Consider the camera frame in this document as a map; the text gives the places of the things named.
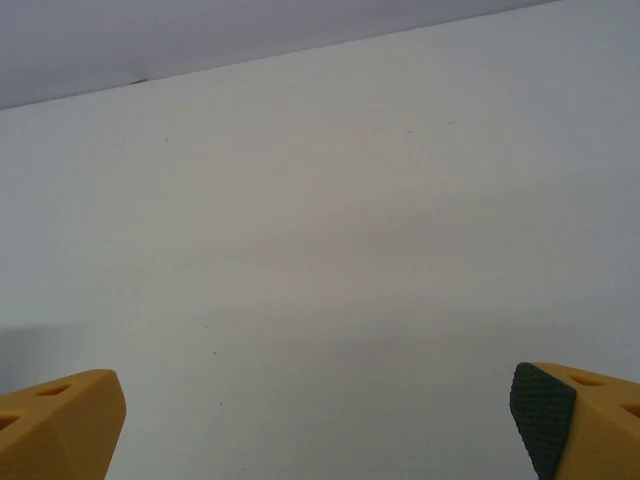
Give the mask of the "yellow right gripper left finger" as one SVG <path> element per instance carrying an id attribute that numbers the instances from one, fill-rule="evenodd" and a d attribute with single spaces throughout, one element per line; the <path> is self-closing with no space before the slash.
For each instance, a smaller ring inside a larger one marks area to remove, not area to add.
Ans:
<path id="1" fill-rule="evenodd" d="M 126 417 L 115 371 L 94 369 L 1 396 L 3 479 L 102 480 Z"/>

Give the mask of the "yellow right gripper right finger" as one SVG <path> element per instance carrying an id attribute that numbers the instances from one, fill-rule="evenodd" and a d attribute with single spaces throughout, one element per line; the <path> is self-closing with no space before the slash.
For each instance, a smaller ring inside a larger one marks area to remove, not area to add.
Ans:
<path id="1" fill-rule="evenodd" d="M 521 362 L 509 395 L 539 479 L 637 479 L 639 385 L 553 363 Z"/>

